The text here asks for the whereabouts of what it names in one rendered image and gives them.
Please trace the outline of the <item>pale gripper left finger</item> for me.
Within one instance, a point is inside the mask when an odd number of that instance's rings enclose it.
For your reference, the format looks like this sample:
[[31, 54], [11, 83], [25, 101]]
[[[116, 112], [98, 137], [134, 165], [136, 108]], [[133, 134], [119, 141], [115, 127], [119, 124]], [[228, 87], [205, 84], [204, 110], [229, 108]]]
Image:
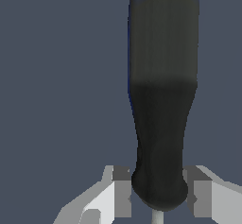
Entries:
[[112, 224], [131, 217], [130, 168], [106, 165], [101, 181], [60, 209], [53, 224]]

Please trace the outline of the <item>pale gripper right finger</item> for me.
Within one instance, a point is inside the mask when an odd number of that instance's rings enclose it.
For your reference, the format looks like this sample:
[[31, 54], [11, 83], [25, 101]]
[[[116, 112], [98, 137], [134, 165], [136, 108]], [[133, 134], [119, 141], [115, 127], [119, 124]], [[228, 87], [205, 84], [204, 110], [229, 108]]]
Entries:
[[242, 186], [224, 181], [203, 165], [187, 165], [182, 174], [188, 185], [187, 207], [194, 217], [242, 224]]

